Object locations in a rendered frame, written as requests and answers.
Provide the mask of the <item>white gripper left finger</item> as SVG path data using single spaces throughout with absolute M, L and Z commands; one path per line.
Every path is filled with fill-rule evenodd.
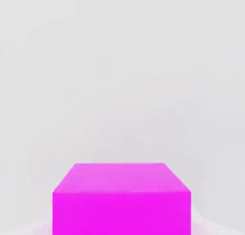
M 32 222 L 26 235 L 52 235 L 52 215 L 48 213 L 44 218 Z

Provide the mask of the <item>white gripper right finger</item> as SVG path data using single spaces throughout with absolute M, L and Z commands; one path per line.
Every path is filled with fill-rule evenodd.
M 218 235 L 216 224 L 203 218 L 194 206 L 191 206 L 191 235 Z

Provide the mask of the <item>small magenta cube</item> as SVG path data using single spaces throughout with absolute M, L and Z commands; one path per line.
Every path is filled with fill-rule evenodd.
M 77 163 L 52 205 L 52 235 L 191 235 L 191 192 L 163 163 Z

